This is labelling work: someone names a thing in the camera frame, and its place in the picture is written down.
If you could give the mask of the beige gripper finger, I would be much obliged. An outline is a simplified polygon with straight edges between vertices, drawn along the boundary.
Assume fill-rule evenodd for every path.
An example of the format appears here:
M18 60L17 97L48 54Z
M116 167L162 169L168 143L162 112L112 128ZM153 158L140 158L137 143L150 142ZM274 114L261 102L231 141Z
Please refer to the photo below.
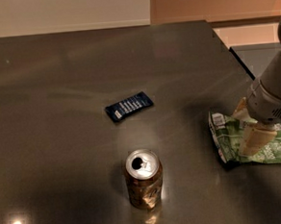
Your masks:
M239 155L251 157L264 148L277 135L273 125L260 122L248 124L240 141Z
M250 116L250 114L247 111L247 101L245 100L245 98L241 98L241 100L239 101L239 104L237 105L237 107L235 108L235 110L232 113L232 116L235 119L239 119L248 123L256 123L257 120L252 118Z

